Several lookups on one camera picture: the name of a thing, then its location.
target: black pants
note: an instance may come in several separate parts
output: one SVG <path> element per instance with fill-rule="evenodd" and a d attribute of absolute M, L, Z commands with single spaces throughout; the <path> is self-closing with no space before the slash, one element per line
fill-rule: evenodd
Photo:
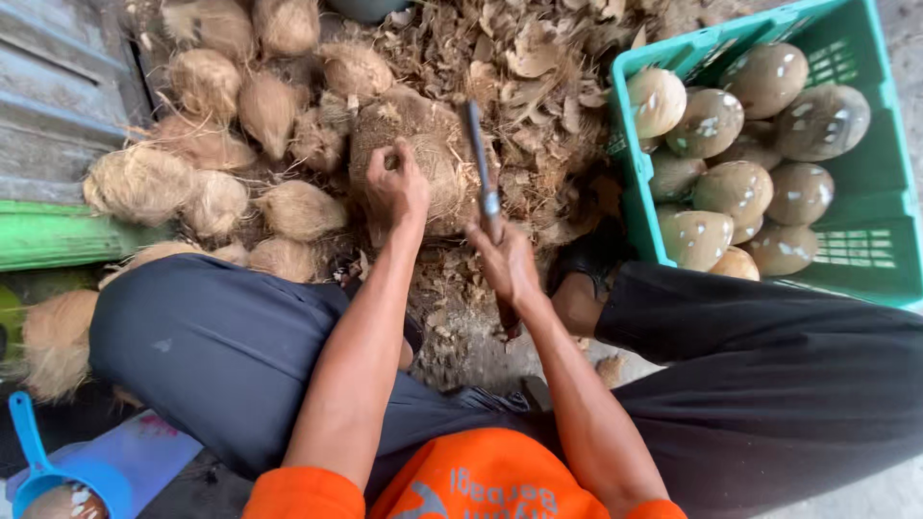
<path fill-rule="evenodd" d="M 175 256 L 102 292 L 90 362 L 254 477 L 278 466 L 347 303 L 333 285 Z M 750 516 L 923 452 L 923 319 L 909 312 L 631 263 L 596 335 L 671 365 L 613 393 L 690 517 Z M 366 497 L 455 431 L 515 428 L 560 453 L 553 417 L 521 410 L 398 373 Z"/>

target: coconut husk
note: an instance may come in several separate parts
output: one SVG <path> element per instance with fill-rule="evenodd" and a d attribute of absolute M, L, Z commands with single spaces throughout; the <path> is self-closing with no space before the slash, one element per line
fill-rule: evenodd
<path fill-rule="evenodd" d="M 224 54 L 211 49 L 177 54 L 170 61 L 170 82 L 189 112 L 224 124 L 237 116 L 240 72 Z"/>
<path fill-rule="evenodd" d="M 275 233 L 293 240 L 311 241 L 346 226 L 342 204 L 307 182 L 289 180 L 270 188 L 254 200 Z"/>
<path fill-rule="evenodd" d="M 320 108 L 311 108 L 294 121 L 292 155 L 309 169 L 330 175 L 340 169 L 346 152 L 346 137 L 336 127 L 321 121 Z"/>
<path fill-rule="evenodd" d="M 267 55 L 307 54 L 318 44 L 317 0 L 256 0 L 253 25 Z"/>
<path fill-rule="evenodd" d="M 196 195 L 183 208 L 183 219 L 200 238 L 225 237 L 244 217 L 249 194 L 231 175 L 204 170 L 197 174 Z"/>
<path fill-rule="evenodd" d="M 183 157 L 197 169 L 232 170 L 257 161 L 257 154 L 226 127 L 188 115 L 168 115 L 154 127 L 157 147 Z"/>
<path fill-rule="evenodd" d="M 342 98 L 379 95 L 394 85 L 388 63 L 374 50 L 352 43 L 325 43 L 318 49 L 324 61 L 327 88 Z"/>
<path fill-rule="evenodd" d="M 258 72 L 244 82 L 238 106 L 247 133 L 263 145 L 270 158 L 280 161 L 298 113 L 294 89 L 270 72 Z"/>
<path fill-rule="evenodd" d="M 234 0 L 168 0 L 163 25 L 179 42 L 191 42 L 246 62 L 256 45 L 250 16 Z"/>
<path fill-rule="evenodd" d="M 323 258 L 317 247 L 275 237 L 259 243 L 250 252 L 250 268 L 292 283 L 321 281 Z"/>
<path fill-rule="evenodd" d="M 141 144 L 96 161 L 84 193 L 95 211 L 156 227 L 192 196 L 194 173 L 187 161 Z"/>
<path fill-rule="evenodd" d="M 39 402 L 65 400 L 90 375 L 90 321 L 98 292 L 75 290 L 26 311 L 19 373 Z"/>

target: scoop handle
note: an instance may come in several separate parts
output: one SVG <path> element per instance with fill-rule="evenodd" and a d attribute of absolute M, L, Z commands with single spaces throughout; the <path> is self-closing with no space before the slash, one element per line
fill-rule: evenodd
<path fill-rule="evenodd" d="M 35 423 L 35 413 L 32 411 L 32 399 L 28 393 L 17 391 L 9 396 L 9 414 L 13 417 L 13 428 L 19 437 L 22 453 L 29 462 L 31 475 L 35 476 L 51 468 L 42 446 L 39 426 Z"/>

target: left hand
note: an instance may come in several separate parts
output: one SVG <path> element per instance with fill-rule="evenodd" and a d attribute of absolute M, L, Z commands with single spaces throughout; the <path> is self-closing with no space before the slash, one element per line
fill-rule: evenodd
<path fill-rule="evenodd" d="M 395 170 L 385 169 L 385 158 L 390 155 L 401 160 Z M 429 212 L 429 181 L 420 173 L 406 139 L 397 138 L 393 146 L 373 150 L 366 178 L 371 203 L 387 213 L 392 228 L 404 222 L 423 228 Z"/>

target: peeled coconut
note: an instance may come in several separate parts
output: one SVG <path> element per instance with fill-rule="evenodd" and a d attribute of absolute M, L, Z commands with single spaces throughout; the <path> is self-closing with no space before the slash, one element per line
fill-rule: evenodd
<path fill-rule="evenodd" d="M 270 158 L 280 161 L 298 113 L 294 89 L 270 72 L 258 72 L 244 82 L 239 110 L 247 133 L 257 138 Z"/>
<path fill-rule="evenodd" d="M 311 241 L 343 228 L 348 220 L 340 202 L 301 180 L 272 187 L 254 203 L 273 231 L 293 240 Z"/>
<path fill-rule="evenodd" d="M 315 247 L 286 238 L 270 238 L 250 252 L 250 268 L 292 283 L 317 281 L 323 260 Z"/>
<path fill-rule="evenodd" d="M 651 153 L 653 177 L 648 187 L 654 202 L 683 199 L 708 167 L 702 159 L 677 157 L 667 148 Z"/>
<path fill-rule="evenodd" d="M 707 162 L 714 166 L 733 161 L 757 163 L 762 169 L 772 171 L 782 161 L 782 154 L 775 150 L 775 125 L 767 121 L 747 121 L 737 140 Z"/>
<path fill-rule="evenodd" d="M 318 44 L 317 0 L 256 0 L 253 25 L 263 52 L 269 55 L 307 54 Z"/>
<path fill-rule="evenodd" d="M 701 176 L 692 196 L 699 211 L 722 212 L 735 223 L 755 222 L 773 199 L 773 181 L 755 163 L 718 164 Z"/>
<path fill-rule="evenodd" d="M 718 83 L 740 100 L 747 119 L 765 119 L 798 96 L 808 71 L 808 59 L 795 45 L 761 43 L 734 61 Z"/>
<path fill-rule="evenodd" d="M 714 264 L 709 272 L 751 281 L 760 280 L 760 270 L 756 268 L 756 262 L 750 257 L 750 254 L 747 254 L 746 250 L 733 245 L 727 248 L 724 256 Z"/>
<path fill-rule="evenodd" d="M 167 32 L 179 42 L 214 49 L 239 62 L 256 51 L 250 16 L 235 0 L 168 0 L 161 14 Z"/>
<path fill-rule="evenodd" d="M 753 222 L 734 223 L 734 234 L 731 236 L 731 245 L 737 245 L 750 240 L 762 229 L 763 217 L 760 215 Z"/>
<path fill-rule="evenodd" d="M 40 402 L 67 398 L 89 376 L 90 321 L 98 297 L 92 290 L 75 290 L 26 311 L 22 371 Z"/>
<path fill-rule="evenodd" d="M 784 225 L 817 222 L 833 201 L 833 178 L 811 163 L 791 163 L 773 170 L 773 201 L 766 215 Z"/>
<path fill-rule="evenodd" d="M 243 218 L 249 201 L 246 186 L 220 171 L 197 173 L 196 195 L 183 209 L 183 219 L 200 238 L 225 237 Z"/>
<path fill-rule="evenodd" d="M 707 159 L 727 150 L 744 126 L 744 110 L 733 95 L 716 89 L 692 93 L 686 112 L 666 134 L 666 145 L 680 157 Z"/>
<path fill-rule="evenodd" d="M 862 92 L 846 85 L 820 85 L 801 92 L 776 117 L 775 148 L 786 159 L 815 163 L 856 147 L 871 123 Z"/>
<path fill-rule="evenodd" d="M 388 62 L 367 46 L 325 43 L 317 54 L 324 61 L 327 88 L 343 99 L 350 95 L 374 97 L 394 85 Z"/>
<path fill-rule="evenodd" d="M 225 124 L 237 116 L 240 72 L 224 54 L 211 49 L 177 54 L 170 61 L 170 81 L 189 112 Z"/>
<path fill-rule="evenodd" d="M 657 220 L 666 256 L 692 271 L 709 271 L 724 256 L 734 232 L 730 217 L 717 212 L 661 213 Z"/>
<path fill-rule="evenodd" d="M 294 120 L 292 155 L 313 171 L 332 174 L 340 169 L 346 152 L 346 137 L 335 127 L 321 122 L 319 108 L 311 108 Z"/>
<path fill-rule="evenodd" d="M 686 110 L 686 89 L 670 70 L 644 69 L 632 76 L 626 86 L 638 139 L 670 131 Z"/>
<path fill-rule="evenodd" d="M 801 271 L 814 261 L 817 236 L 806 225 L 767 223 L 742 246 L 763 276 L 785 276 Z"/>
<path fill-rule="evenodd" d="M 98 212 L 156 227 L 173 218 L 192 196 L 194 174 L 187 161 L 137 145 L 96 161 L 84 181 L 84 197 Z"/>
<path fill-rule="evenodd" d="M 158 148 L 183 157 L 196 169 L 238 169 L 257 161 L 257 154 L 245 142 L 210 121 L 168 115 L 153 133 Z"/>

